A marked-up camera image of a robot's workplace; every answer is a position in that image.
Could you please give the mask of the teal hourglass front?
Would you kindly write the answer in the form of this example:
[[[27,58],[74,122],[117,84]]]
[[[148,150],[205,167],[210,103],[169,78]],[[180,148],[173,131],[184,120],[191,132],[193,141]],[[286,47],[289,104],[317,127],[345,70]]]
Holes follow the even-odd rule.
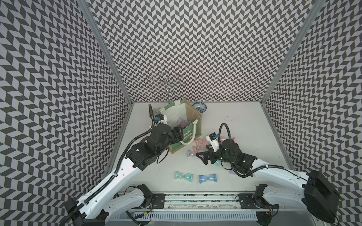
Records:
[[[176,172],[175,174],[175,179],[185,179],[188,182],[192,182],[193,181],[193,175],[192,174],[183,174],[179,171]]]

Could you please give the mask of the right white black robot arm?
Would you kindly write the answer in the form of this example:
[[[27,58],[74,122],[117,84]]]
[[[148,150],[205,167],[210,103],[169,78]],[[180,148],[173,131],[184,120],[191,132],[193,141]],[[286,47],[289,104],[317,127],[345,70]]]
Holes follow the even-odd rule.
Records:
[[[338,225],[338,202],[340,195],[335,186],[319,171],[295,171],[283,166],[267,163],[241,151],[232,139],[221,143],[216,139],[206,146],[206,151],[196,152],[204,164],[217,161],[229,163],[232,171],[240,178],[256,177],[281,185],[266,191],[267,185],[260,184],[254,195],[255,205],[271,208],[273,205],[291,206],[307,210],[317,219]]]

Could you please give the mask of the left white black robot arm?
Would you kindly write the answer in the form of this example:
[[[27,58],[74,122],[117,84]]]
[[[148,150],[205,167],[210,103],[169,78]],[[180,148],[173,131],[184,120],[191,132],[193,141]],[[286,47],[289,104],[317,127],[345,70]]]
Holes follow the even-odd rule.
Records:
[[[156,162],[170,145],[182,140],[182,126],[151,125],[130,141],[115,169],[98,185],[80,198],[70,198],[64,203],[67,216],[59,224],[64,226],[71,221],[74,226],[104,226],[113,215],[142,205],[152,195],[145,186],[136,189],[141,195],[114,196],[129,180]]]

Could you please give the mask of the brown green canvas bag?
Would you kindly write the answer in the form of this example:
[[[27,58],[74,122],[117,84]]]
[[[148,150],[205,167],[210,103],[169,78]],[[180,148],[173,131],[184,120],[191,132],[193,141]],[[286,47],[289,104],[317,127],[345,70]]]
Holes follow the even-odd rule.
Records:
[[[189,101],[174,101],[161,108],[159,113],[166,117],[166,123],[171,128],[179,127],[183,130],[183,140],[170,145],[170,153],[177,152],[202,135],[202,114]]]

